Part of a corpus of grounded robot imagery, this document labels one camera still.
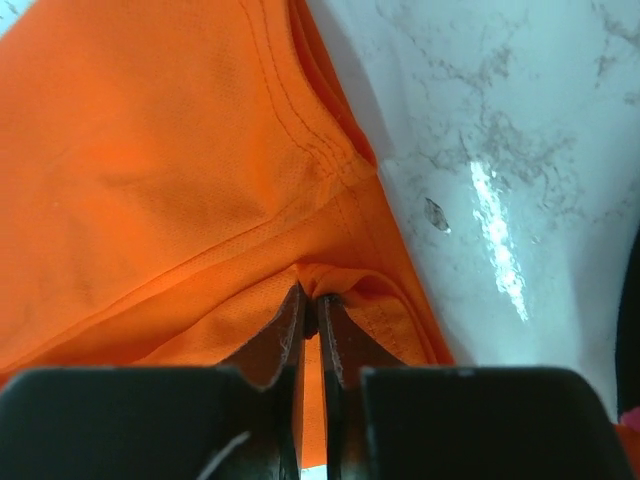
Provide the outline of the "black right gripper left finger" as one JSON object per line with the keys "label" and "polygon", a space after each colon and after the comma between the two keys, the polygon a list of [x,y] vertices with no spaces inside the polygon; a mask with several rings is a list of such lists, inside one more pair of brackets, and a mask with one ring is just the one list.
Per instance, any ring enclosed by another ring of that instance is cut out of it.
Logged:
{"label": "black right gripper left finger", "polygon": [[296,479],[306,297],[214,366],[41,368],[1,394],[5,479]]}

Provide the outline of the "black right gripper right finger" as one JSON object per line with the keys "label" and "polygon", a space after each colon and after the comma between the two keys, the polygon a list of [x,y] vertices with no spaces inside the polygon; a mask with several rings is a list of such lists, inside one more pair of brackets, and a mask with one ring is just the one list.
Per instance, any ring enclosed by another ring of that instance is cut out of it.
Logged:
{"label": "black right gripper right finger", "polygon": [[591,386],[554,367],[410,367],[317,303],[331,479],[631,479]]}

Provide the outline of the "orange t shirt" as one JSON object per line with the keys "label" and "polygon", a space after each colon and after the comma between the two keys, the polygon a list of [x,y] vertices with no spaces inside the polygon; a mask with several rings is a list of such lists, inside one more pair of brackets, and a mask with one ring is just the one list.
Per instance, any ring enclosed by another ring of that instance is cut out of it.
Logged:
{"label": "orange t shirt", "polygon": [[214,366],[294,286],[303,467],[327,463],[319,299],[452,362],[308,5],[35,2],[1,39],[1,394]]}

